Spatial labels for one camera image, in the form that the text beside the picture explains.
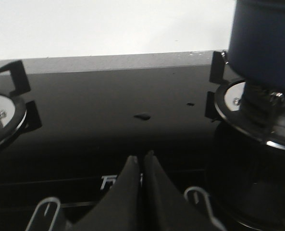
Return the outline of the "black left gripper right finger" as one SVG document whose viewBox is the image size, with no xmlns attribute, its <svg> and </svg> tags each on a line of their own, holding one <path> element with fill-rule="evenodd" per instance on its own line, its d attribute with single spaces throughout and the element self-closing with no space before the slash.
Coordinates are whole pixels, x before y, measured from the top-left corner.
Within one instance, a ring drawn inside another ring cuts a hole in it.
<svg viewBox="0 0 285 231">
<path fill-rule="evenodd" d="M 144 157 L 143 186 L 157 231 L 219 231 L 184 198 L 153 151 Z"/>
</svg>

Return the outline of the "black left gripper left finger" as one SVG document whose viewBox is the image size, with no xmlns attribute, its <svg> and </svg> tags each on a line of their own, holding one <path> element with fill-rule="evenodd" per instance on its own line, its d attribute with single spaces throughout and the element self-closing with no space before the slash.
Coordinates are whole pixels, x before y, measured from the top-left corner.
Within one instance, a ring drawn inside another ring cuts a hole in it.
<svg viewBox="0 0 285 231">
<path fill-rule="evenodd" d="M 137 231 L 140 168 L 138 158 L 129 156 L 114 185 L 72 231 Z"/>
</svg>

